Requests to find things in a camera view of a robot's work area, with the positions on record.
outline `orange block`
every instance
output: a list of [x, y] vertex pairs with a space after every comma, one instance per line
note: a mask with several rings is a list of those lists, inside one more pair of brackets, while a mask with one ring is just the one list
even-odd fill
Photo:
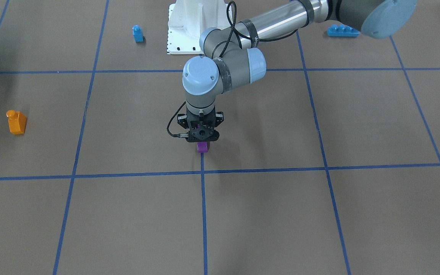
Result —
[[8, 117], [9, 131], [12, 134], [25, 133], [26, 116], [24, 114], [9, 110], [6, 112], [6, 116]]

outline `orange bottle-shaped object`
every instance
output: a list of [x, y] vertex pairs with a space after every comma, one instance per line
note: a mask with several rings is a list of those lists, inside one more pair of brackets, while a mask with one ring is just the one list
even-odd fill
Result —
[[9, 110], [6, 112], [6, 116], [8, 117], [9, 131], [12, 134], [25, 133], [26, 116], [24, 114]]

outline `robotic arm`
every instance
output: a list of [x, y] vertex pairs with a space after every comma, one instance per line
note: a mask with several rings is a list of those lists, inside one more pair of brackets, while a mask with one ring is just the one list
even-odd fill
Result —
[[[231, 27], [209, 28], [201, 34], [205, 56], [188, 60], [183, 69], [187, 113], [171, 118], [168, 133], [188, 142], [216, 141], [215, 130], [223, 113], [215, 111], [215, 98], [236, 87], [264, 77], [266, 61], [257, 48], [263, 42], [286, 38], [299, 28], [329, 19], [340, 21], [373, 38], [386, 38], [398, 31], [415, 10], [417, 0], [292, 0], [268, 12], [235, 23], [235, 3]], [[174, 117], [187, 133], [171, 134]]]

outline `blue block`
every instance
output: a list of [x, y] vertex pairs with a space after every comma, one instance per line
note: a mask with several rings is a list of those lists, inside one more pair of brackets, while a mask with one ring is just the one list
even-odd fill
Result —
[[338, 36], [338, 37], [357, 37], [359, 31], [345, 25], [332, 25], [327, 29], [328, 36]]
[[133, 38], [135, 38], [135, 42], [144, 41], [144, 35], [142, 34], [142, 29], [138, 25], [133, 26], [132, 31], [133, 31], [132, 32]]

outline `purple object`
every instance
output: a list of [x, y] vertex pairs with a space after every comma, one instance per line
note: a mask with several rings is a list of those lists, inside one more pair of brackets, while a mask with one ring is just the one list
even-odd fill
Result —
[[208, 142], [207, 141], [198, 142], [196, 144], [196, 148], [198, 150], [198, 153], [206, 153], [208, 152]]

